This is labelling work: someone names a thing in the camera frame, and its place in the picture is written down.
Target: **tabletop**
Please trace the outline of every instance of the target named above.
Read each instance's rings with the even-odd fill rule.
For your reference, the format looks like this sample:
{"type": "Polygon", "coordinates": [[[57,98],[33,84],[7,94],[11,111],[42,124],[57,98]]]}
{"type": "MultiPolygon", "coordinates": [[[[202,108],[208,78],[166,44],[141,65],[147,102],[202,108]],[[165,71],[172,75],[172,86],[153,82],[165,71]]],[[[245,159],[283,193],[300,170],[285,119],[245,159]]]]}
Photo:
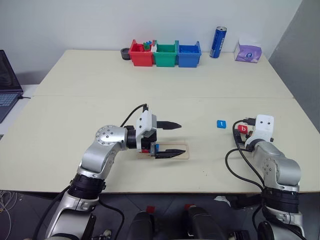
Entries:
{"type": "MultiPolygon", "coordinates": [[[[300,191],[320,191],[320,135],[295,99],[143,96],[34,96],[0,141],[0,189],[61,191],[76,174],[97,129],[119,126],[142,103],[149,104],[159,121],[182,125],[160,129],[158,141],[187,144],[189,158],[145,159],[134,149],[121,151],[106,179],[106,192],[259,192],[225,166],[226,153],[235,148],[232,124],[258,114],[275,117],[274,145],[300,165],[300,191]],[[227,128],[217,128],[217,120],[225,120],[227,128]]],[[[135,124],[139,113],[128,124],[135,124]]],[[[257,181],[238,153],[229,161],[239,175],[257,181]]]]}
{"type": "MultiPolygon", "coordinates": [[[[31,98],[33,96],[33,93],[37,89],[37,86],[38,84],[21,85],[23,90],[22,96],[31,98]]],[[[13,108],[10,110],[8,115],[5,117],[5,119],[0,123],[0,135],[7,133],[9,127],[17,119],[22,109],[24,109],[24,107],[27,105],[29,101],[28,98],[19,99],[13,106],[13,108]]]]}
{"type": "Polygon", "coordinates": [[[36,96],[103,96],[109,98],[292,98],[268,60],[234,60],[233,53],[198,67],[138,67],[120,51],[67,50],[35,92],[36,96]]]}

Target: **purple tissue box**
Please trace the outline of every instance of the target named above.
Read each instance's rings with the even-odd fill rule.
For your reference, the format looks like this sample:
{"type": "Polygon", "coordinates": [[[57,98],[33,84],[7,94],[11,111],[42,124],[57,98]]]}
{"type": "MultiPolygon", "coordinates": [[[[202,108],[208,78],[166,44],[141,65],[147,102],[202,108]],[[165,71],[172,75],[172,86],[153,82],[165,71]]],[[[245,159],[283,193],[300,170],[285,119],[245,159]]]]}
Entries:
{"type": "Polygon", "coordinates": [[[257,63],[262,54],[261,47],[241,45],[238,43],[234,51],[234,60],[240,62],[257,63]]]}

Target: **laptop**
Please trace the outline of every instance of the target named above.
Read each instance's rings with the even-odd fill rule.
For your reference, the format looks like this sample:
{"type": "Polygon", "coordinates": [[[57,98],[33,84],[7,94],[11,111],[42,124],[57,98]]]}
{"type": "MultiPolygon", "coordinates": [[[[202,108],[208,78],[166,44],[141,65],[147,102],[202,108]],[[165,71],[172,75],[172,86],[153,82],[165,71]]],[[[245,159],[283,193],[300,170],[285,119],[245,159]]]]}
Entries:
{"type": "Polygon", "coordinates": [[[23,93],[5,51],[0,50],[0,123],[23,93]]]}

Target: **red bin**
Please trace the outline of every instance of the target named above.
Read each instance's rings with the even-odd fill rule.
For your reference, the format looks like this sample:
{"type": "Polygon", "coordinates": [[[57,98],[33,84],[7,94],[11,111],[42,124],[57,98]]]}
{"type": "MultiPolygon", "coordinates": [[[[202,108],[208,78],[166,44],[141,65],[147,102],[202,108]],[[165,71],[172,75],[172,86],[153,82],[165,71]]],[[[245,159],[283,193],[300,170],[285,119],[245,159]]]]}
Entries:
{"type": "Polygon", "coordinates": [[[151,67],[153,64],[151,45],[149,49],[145,50],[143,44],[137,43],[137,41],[133,39],[129,49],[129,55],[134,66],[151,67]]]}

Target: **white cable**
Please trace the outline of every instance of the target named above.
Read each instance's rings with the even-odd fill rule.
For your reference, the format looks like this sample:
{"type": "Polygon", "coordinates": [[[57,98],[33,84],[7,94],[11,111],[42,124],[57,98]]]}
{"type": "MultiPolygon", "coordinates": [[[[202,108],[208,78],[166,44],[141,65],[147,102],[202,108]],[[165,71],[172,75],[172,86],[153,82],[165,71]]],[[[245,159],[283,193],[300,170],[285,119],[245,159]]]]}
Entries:
{"type": "Polygon", "coordinates": [[[9,217],[9,231],[8,231],[8,235],[6,236],[6,238],[4,240],[7,240],[10,233],[11,233],[11,217],[10,217],[10,213],[7,211],[7,209],[5,207],[3,207],[3,209],[6,211],[6,213],[8,214],[8,217],[9,217]]]}
{"type": "Polygon", "coordinates": [[[3,191],[3,190],[0,190],[0,205],[1,205],[1,213],[3,212],[6,212],[8,214],[8,217],[9,217],[9,231],[8,231],[8,234],[6,236],[6,238],[4,240],[7,240],[8,237],[10,236],[10,233],[11,233],[11,227],[12,227],[12,223],[11,223],[11,217],[10,217],[10,213],[9,213],[9,210],[11,210],[17,203],[17,200],[18,200],[18,193],[14,192],[14,193],[11,193],[10,191],[3,191]],[[4,196],[5,195],[8,195],[9,198],[8,200],[5,202],[4,201],[4,196]],[[7,206],[11,203],[12,199],[15,197],[15,200],[14,200],[14,203],[12,204],[12,206],[10,208],[7,208],[7,206]]]}

